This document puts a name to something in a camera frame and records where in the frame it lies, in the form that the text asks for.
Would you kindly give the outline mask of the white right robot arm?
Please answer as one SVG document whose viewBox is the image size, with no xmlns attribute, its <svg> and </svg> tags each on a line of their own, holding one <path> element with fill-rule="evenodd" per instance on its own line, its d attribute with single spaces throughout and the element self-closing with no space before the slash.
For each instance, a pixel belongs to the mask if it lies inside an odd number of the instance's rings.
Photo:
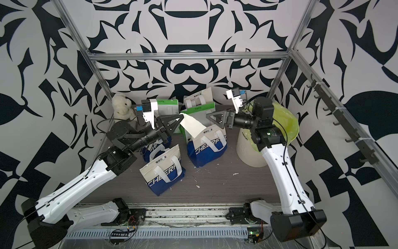
<svg viewBox="0 0 398 249">
<path fill-rule="evenodd" d="M 256 98 L 251 113 L 240 109 L 213 112 L 206 118 L 221 128 L 250 130 L 252 141 L 270 168 L 282 210 L 277 212 L 265 200 L 253 200 L 248 203 L 250 217 L 269 224 L 280 242 L 314 236 L 327 221 L 326 214 L 315 208 L 295 173 L 287 149 L 288 133 L 273 117 L 272 100 Z"/>
</svg>

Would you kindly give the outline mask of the white receipt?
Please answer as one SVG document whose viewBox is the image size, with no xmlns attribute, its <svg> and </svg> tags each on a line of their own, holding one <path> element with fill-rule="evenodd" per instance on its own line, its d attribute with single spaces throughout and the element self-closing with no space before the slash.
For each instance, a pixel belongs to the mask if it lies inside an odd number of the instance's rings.
<svg viewBox="0 0 398 249">
<path fill-rule="evenodd" d="M 181 113 L 183 115 L 183 119 L 180 122 L 180 125 L 193 137 L 196 138 L 203 130 L 206 129 L 201 122 L 196 120 L 194 117 Z"/>
</svg>

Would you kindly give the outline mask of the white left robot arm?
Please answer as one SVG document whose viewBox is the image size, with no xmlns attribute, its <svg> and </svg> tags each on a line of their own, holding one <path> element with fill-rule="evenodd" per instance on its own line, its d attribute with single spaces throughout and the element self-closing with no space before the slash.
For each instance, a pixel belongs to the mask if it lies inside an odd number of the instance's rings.
<svg viewBox="0 0 398 249">
<path fill-rule="evenodd" d="M 49 249 L 68 234 L 93 225 L 127 222 L 131 213 L 121 198 L 88 208 L 75 206 L 126 171 L 137 160 L 134 152 L 159 139 L 166 141 L 183 119 L 183 114 L 163 115 L 155 124 L 147 124 L 140 131 L 126 120 L 114 123 L 106 134 L 113 145 L 101 153 L 89 169 L 53 193 L 39 200 L 28 199 L 21 205 L 35 247 Z"/>
</svg>

